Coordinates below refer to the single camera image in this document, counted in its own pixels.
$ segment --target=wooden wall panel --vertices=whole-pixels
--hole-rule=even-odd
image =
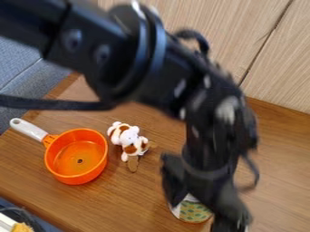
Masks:
[[[296,0],[242,84],[246,94],[310,113],[310,1]]]
[[[98,0],[108,9],[126,0]],[[169,31],[190,27],[209,40],[211,56],[239,81],[288,0],[142,0],[154,5]]]

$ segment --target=wooden table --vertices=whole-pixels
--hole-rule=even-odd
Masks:
[[[49,96],[96,99],[83,78],[73,77]],[[254,157],[262,176],[257,190],[242,196],[255,216],[251,231],[309,231],[310,116],[249,101],[260,122],[261,144]],[[190,225],[174,218],[161,189],[160,154],[180,152],[183,123],[138,103],[106,112],[29,111],[24,119],[53,134],[79,127],[105,134],[114,121],[125,121],[140,126],[158,147],[132,174],[121,162],[121,151],[110,144],[109,163],[99,178],[67,186],[45,168],[43,145],[8,130],[0,137],[0,196],[65,231],[208,231],[209,223]],[[241,162],[237,182],[250,178]]]

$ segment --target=orange pan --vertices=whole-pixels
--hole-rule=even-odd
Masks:
[[[44,162],[56,179],[68,185],[80,185],[98,177],[107,164],[108,145],[96,130],[68,130],[51,135],[28,121],[11,119],[16,131],[42,142]]]

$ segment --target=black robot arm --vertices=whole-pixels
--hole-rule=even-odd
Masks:
[[[151,105],[187,123],[181,156],[163,155],[170,204],[191,193],[215,213],[213,231],[246,231],[251,216],[233,175],[257,145],[254,114],[231,75],[208,58],[191,30],[165,31],[158,13],[137,2],[104,12],[84,0],[2,0],[0,34],[36,48],[52,63],[85,75],[99,102],[0,95],[0,105],[41,110],[109,110],[126,101]],[[199,51],[180,40],[195,39]]]

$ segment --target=white and brown plush toy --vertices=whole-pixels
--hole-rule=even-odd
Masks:
[[[130,171],[135,172],[138,168],[139,157],[148,150],[149,140],[139,136],[139,127],[130,126],[116,121],[108,129],[108,136],[114,145],[122,146],[121,160],[128,162]]]

